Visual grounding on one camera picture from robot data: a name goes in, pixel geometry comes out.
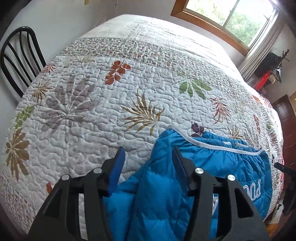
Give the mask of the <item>white grey curtain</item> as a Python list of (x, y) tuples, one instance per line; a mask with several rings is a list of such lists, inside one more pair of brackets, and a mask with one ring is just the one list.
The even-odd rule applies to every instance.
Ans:
[(255, 44), (238, 67), (240, 75), (247, 81), (255, 72), (272, 49), (278, 36), (285, 25), (284, 17), (278, 10), (274, 10), (266, 26), (263, 28)]

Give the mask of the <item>dark wooden headboard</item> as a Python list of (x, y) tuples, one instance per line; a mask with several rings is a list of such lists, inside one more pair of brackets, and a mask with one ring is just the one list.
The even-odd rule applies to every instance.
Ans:
[(280, 118), (283, 134), (283, 158), (285, 165), (295, 170), (295, 112), (287, 95), (273, 103), (273, 108)]

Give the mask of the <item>black metal chair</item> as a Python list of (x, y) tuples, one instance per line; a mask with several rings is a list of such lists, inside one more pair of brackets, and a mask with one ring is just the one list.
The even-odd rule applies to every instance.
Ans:
[(46, 66), (34, 30), (22, 26), (12, 31), (1, 48), (1, 70), (15, 92), (22, 97), (23, 88), (29, 87)]

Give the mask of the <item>floral quilted bedspread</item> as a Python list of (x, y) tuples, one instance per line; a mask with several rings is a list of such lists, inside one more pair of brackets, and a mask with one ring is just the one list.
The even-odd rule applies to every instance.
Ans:
[(1, 155), (1, 205), (20, 232), (62, 174), (80, 176), (126, 150), (120, 177), (148, 159), (168, 127), (193, 124), (281, 162), (280, 119), (224, 49), (179, 25), (122, 15), (56, 55), (16, 107)]

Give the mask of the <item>coat rack with clothes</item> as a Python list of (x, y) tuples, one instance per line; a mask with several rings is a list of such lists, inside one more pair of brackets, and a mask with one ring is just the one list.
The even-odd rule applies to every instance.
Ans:
[(265, 86), (268, 85), (268, 81), (273, 84), (274, 82), (278, 81), (282, 83), (281, 80), (281, 71), (282, 71), (282, 62), (283, 60), (287, 59), (287, 55), (289, 54), (290, 50), (283, 51), (281, 56), (270, 52), (266, 55), (262, 63), (257, 67), (254, 74), (259, 79), (259, 81), (254, 85), (254, 89), (256, 91), (261, 91)]

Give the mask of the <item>blue puffer jacket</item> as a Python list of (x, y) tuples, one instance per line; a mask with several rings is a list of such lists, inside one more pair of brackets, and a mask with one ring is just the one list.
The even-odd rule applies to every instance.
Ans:
[(268, 240), (272, 194), (265, 151), (170, 128), (105, 204), (114, 240)]

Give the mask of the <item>wooden framed window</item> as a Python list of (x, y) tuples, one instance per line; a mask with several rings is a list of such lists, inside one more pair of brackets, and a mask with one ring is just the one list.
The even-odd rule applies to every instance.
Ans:
[(194, 24), (246, 56), (275, 14), (271, 1), (178, 0), (171, 16)]

